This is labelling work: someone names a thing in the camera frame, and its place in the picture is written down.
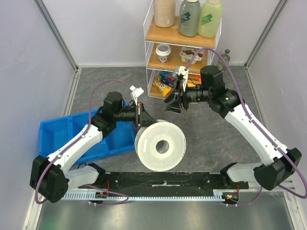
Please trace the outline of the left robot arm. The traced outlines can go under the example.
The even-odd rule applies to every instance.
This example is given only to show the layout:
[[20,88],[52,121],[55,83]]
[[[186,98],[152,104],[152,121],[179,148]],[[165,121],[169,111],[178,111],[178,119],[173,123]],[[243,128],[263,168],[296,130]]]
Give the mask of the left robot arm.
[[133,122],[138,127],[148,127],[157,122],[144,109],[138,97],[142,88],[131,87],[132,105],[126,106],[122,94],[110,92],[84,128],[64,146],[47,157],[37,156],[32,163],[30,186],[35,191],[35,201],[42,204],[39,196],[56,203],[67,191],[80,186],[92,185],[101,188],[105,184],[105,173],[101,167],[90,163],[83,168],[71,170],[72,165],[91,147],[105,139],[118,122]]

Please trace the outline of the grey plastic cable spool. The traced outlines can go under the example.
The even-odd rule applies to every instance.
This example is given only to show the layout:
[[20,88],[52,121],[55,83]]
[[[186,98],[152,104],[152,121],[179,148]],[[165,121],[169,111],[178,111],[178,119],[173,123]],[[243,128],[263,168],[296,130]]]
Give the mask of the grey plastic cable spool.
[[185,135],[177,125],[158,120],[149,127],[139,129],[135,138],[135,151],[146,168],[164,172],[181,162],[186,144]]

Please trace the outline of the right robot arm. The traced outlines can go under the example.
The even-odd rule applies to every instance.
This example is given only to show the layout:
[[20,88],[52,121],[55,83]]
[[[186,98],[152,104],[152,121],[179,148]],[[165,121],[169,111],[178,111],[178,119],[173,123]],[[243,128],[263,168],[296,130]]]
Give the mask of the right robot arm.
[[217,66],[205,66],[200,74],[201,83],[189,88],[188,71],[184,66],[176,67],[173,72],[176,79],[174,91],[165,99],[165,110],[180,114],[188,109],[190,103],[207,102],[256,151],[259,163],[232,163],[226,167],[226,173],[219,180],[222,187],[229,189],[241,181],[255,181],[266,190],[280,186],[294,174],[302,157],[301,152],[297,148],[289,149],[268,132],[238,93],[225,87],[223,73]]

